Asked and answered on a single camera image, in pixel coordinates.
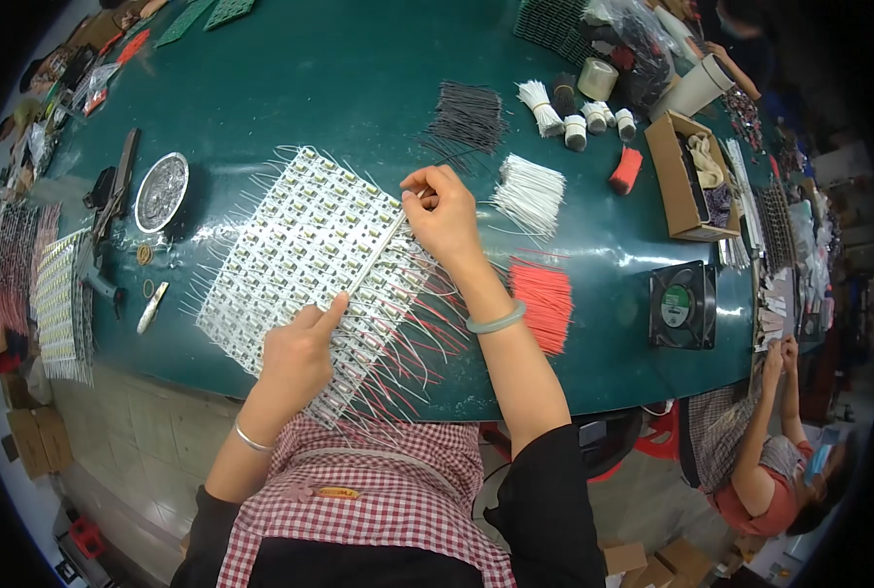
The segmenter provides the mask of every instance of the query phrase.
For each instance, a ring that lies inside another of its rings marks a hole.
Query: red checkered apron
[[[290,421],[277,439],[267,483],[234,521],[219,588],[248,585],[265,537],[417,547],[472,565],[485,586],[514,586],[508,555],[471,521],[483,483],[476,425],[395,427],[400,433],[387,430],[399,453],[347,442],[302,415]],[[308,496],[305,488],[350,488],[360,495]]]

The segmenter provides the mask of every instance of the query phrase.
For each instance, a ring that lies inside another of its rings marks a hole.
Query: silver bangle
[[[237,432],[237,436],[241,438],[242,441],[248,444],[248,447],[251,449],[257,450],[258,452],[272,452],[277,445],[261,445],[260,443],[255,443],[251,441],[247,435],[244,435],[244,432],[241,431],[240,425],[237,424],[237,417],[234,417],[234,430]]]
[[[515,309],[501,317],[501,319],[490,321],[489,323],[476,324],[473,322],[473,318],[468,318],[466,319],[466,328],[470,330],[470,333],[485,335],[486,333],[501,331],[511,324],[518,323],[519,319],[525,314],[525,302],[522,300],[515,300],[514,302]]]

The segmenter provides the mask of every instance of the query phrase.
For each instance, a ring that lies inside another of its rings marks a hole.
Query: woman in red shirt
[[[849,435],[844,445],[829,450],[809,483],[804,481],[813,451],[799,417],[798,351],[792,335],[774,340],[755,378],[756,390],[741,398],[739,388],[729,386],[682,399],[679,408],[679,463],[685,478],[729,525],[750,535],[814,530],[842,499],[854,472],[855,439]],[[767,423],[783,370],[782,435],[770,437]]]

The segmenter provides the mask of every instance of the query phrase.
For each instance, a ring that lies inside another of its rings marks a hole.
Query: white cloth
[[[692,154],[696,171],[699,172],[699,185],[702,190],[716,188],[725,181],[721,167],[712,159],[712,144],[705,133],[695,133],[688,137],[688,150]]]

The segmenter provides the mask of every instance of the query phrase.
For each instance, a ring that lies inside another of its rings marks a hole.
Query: bundle of white wires
[[[502,162],[499,174],[501,184],[496,185],[492,203],[525,235],[542,241],[554,237],[558,207],[564,201],[564,176],[514,153]]]
[[[519,100],[532,109],[535,121],[538,123],[538,135],[564,135],[564,121],[557,115],[548,100],[548,90],[537,80],[529,80],[519,87]]]

